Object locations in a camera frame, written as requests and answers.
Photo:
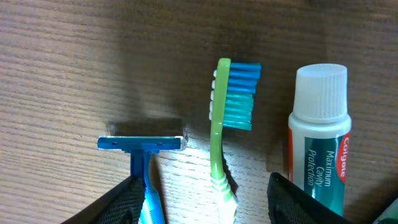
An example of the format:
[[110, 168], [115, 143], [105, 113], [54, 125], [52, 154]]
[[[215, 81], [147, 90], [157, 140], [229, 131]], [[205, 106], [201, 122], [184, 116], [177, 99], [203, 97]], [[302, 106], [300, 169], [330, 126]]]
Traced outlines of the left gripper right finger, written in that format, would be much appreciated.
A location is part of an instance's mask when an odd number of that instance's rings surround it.
[[267, 200], [271, 224], [351, 224], [278, 172], [269, 177]]

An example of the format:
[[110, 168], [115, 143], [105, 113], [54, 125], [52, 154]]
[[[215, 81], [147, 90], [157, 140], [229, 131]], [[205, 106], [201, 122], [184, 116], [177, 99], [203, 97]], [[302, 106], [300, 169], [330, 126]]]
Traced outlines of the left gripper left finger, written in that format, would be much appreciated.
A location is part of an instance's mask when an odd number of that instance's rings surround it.
[[142, 179], [128, 177], [62, 224], [137, 224], [143, 202]]

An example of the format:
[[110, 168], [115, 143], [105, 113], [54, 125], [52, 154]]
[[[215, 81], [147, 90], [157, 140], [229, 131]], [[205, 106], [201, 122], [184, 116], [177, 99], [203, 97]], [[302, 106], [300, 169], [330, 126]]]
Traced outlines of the green white soap packet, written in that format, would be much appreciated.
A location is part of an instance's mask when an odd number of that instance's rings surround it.
[[373, 224], [398, 224], [398, 198], [374, 220]]

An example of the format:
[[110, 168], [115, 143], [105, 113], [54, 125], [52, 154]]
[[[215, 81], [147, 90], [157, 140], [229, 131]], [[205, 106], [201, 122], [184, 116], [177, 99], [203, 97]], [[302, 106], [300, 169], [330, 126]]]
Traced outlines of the Colgate toothpaste tube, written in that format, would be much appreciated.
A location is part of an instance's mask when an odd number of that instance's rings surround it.
[[289, 115], [289, 180], [338, 215], [343, 214], [352, 120], [348, 69], [335, 63], [297, 70]]

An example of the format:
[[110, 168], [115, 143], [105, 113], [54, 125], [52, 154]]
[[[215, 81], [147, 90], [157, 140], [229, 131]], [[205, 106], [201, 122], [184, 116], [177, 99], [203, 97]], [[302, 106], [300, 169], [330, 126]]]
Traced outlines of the green toothbrush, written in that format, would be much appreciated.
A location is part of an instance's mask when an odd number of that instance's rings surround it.
[[252, 130], [254, 95], [261, 77], [259, 63], [233, 62], [220, 58], [213, 72], [210, 93], [210, 167], [218, 222], [233, 224], [238, 200], [223, 165], [223, 129]]

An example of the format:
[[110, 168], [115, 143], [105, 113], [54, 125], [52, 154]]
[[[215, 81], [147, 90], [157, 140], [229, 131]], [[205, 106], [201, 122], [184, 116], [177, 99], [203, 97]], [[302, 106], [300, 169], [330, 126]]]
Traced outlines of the blue disposable razor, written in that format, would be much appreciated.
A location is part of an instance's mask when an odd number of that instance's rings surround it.
[[121, 150], [131, 155], [131, 175], [144, 181], [140, 219], [148, 224], [165, 223], [159, 193], [149, 177], [150, 157], [160, 151], [182, 151], [186, 146], [187, 139], [183, 136], [101, 136], [97, 142], [100, 150]]

